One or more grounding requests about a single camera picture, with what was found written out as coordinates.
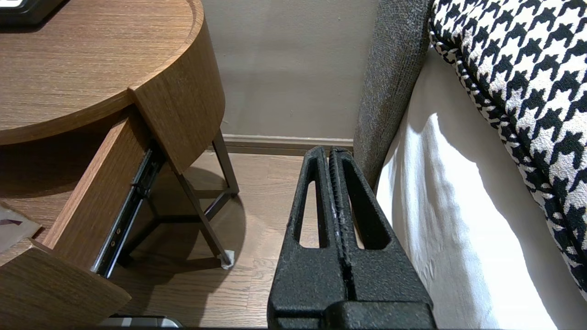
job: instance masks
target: hardwood floor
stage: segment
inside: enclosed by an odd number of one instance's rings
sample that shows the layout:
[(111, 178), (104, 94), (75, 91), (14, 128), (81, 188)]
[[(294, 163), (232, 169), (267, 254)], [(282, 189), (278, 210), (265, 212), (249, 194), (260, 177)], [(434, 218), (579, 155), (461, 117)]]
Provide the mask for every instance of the hardwood floor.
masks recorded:
[[(241, 192), (211, 225), (222, 246), (235, 251), (234, 267), (205, 269), (213, 256), (196, 224), (161, 225), (135, 250), (134, 263), (114, 271), (112, 281), (133, 297), (121, 314), (165, 315), (185, 326), (266, 327), (266, 303), (303, 157), (230, 158)], [(204, 153), (185, 176), (198, 191), (219, 190), (224, 184), (212, 152)], [(193, 213), (168, 168), (157, 179), (152, 197), (159, 214)], [(210, 201), (202, 200), (202, 207)], [(151, 216), (143, 208), (133, 231)], [(316, 224), (316, 201), (309, 198), (302, 245), (318, 246)]]

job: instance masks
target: gray upholstered headboard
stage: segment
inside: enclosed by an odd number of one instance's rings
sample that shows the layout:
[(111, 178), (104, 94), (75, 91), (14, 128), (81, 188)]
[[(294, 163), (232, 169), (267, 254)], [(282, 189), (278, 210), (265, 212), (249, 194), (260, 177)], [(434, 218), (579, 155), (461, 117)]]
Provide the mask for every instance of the gray upholstered headboard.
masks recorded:
[(353, 146), (372, 188), (424, 63), (431, 3), (379, 1)]

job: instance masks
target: houndstooth pillow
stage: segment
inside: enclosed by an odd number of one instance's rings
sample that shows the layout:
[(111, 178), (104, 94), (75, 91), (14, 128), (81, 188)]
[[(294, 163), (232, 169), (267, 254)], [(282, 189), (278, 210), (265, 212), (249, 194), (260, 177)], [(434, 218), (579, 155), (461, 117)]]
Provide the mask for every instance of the houndstooth pillow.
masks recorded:
[(587, 299), (586, 11), (583, 0), (435, 0), (429, 25)]

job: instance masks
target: beige wall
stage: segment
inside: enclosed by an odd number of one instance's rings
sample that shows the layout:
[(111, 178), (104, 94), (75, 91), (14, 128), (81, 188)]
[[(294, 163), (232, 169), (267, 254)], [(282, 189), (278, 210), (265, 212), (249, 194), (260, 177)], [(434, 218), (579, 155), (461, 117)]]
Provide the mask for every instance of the beige wall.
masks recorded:
[(203, 0), (225, 134), (351, 139), (377, 0)]

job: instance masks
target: mattress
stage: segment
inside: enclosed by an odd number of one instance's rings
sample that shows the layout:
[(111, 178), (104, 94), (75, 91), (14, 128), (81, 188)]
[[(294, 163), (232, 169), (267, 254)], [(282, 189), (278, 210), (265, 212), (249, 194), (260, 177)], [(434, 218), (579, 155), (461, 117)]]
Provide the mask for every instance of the mattress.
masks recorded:
[(587, 302), (499, 135), (430, 50), (377, 200), (440, 328), (580, 329)]

